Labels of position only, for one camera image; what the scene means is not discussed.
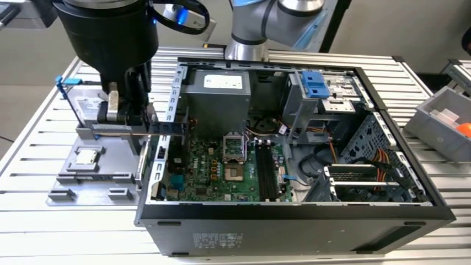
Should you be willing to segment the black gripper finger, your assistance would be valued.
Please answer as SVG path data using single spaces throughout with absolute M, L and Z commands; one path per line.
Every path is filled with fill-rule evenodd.
M 99 124 L 124 124 L 126 112 L 120 109 L 120 95 L 118 90 L 118 83 L 108 83 L 108 99 L 102 101 L 98 112 Z
M 142 125 L 147 119 L 149 94 L 153 90 L 153 67 L 139 65 L 132 67 L 126 74 L 127 102 L 130 125 Z

